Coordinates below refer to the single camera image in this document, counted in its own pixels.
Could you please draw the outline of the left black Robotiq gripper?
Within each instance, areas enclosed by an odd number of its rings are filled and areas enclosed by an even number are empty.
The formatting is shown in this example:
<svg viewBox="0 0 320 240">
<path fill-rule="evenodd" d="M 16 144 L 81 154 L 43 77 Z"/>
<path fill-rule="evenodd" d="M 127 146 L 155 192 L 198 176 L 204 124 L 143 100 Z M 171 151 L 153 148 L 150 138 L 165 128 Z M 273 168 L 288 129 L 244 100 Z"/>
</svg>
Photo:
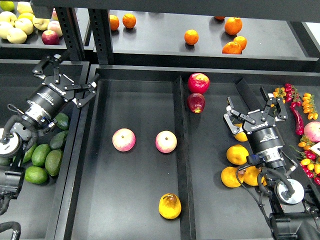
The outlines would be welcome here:
<svg viewBox="0 0 320 240">
<path fill-rule="evenodd" d="M 69 51 L 46 55 L 32 69 L 33 75 L 44 81 L 27 100 L 28 117 L 54 118 L 68 102 L 73 102 L 78 108 L 82 108 L 96 96 L 96 81 L 100 77 L 98 73 L 86 84 L 74 84 L 71 78 L 60 74 L 60 64 L 68 58 Z M 77 98 L 76 93 L 82 92 L 88 94 L 84 98 Z"/>
</svg>

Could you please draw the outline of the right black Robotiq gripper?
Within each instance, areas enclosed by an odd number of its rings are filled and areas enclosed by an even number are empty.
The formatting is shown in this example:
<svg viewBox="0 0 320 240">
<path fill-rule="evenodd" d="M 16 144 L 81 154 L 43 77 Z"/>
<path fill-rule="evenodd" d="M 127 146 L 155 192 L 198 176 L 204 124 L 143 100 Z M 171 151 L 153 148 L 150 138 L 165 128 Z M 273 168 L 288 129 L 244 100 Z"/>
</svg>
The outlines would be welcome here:
<svg viewBox="0 0 320 240">
<path fill-rule="evenodd" d="M 262 86 L 260 92 L 265 100 L 264 109 L 251 111 L 247 115 L 235 110 L 231 97 L 227 96 L 223 120 L 233 136 L 243 131 L 246 133 L 253 152 L 248 157 L 250 164 L 258 168 L 283 168 L 286 163 L 281 156 L 281 150 L 285 143 L 276 122 L 287 120 L 288 113 L 281 97 L 267 93 Z M 236 126 L 234 122 L 242 123 L 242 127 Z"/>
</svg>

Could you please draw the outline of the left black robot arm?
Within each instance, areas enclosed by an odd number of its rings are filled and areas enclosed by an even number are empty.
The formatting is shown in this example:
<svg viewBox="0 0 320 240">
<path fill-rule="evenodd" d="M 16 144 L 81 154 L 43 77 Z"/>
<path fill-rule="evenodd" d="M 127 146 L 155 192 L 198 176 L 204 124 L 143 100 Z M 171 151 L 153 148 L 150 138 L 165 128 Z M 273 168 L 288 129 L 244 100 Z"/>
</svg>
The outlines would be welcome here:
<svg viewBox="0 0 320 240">
<path fill-rule="evenodd" d="M 25 70 L 25 60 L 1 62 L 0 102 L 14 115 L 0 116 L 0 155 L 13 159 L 0 168 L 0 230 L 11 240 L 20 238 L 23 226 L 35 232 L 40 225 L 46 227 L 45 239 L 55 238 L 80 113 L 96 94 L 95 81 L 87 79 L 89 63 L 68 61 L 67 56 L 45 56 L 32 71 Z M 40 185 L 29 184 L 25 153 L 52 138 L 60 112 L 71 115 L 64 154 L 58 159 L 60 173 L 46 175 Z M 55 184 L 53 194 L 45 193 L 46 184 Z"/>
</svg>

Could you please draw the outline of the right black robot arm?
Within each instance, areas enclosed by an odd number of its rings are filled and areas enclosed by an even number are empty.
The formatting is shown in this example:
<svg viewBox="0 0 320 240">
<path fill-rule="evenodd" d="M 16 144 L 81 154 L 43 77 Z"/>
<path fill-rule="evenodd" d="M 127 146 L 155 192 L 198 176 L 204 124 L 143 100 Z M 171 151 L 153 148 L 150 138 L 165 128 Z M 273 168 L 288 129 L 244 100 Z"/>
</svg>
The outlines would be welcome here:
<svg viewBox="0 0 320 240">
<path fill-rule="evenodd" d="M 264 109 L 253 109 L 247 114 L 235 110 L 227 97 L 223 119 L 231 133 L 244 132 L 253 152 L 247 165 L 260 169 L 257 183 L 261 194 L 269 199 L 271 213 L 266 214 L 261 200 L 257 200 L 271 235 L 275 240 L 318 240 L 320 238 L 320 201 L 310 186 L 303 186 L 290 174 L 298 168 L 293 160 L 285 168 L 285 145 L 277 121 L 288 118 L 282 99 L 260 90 L 266 103 Z"/>
</svg>

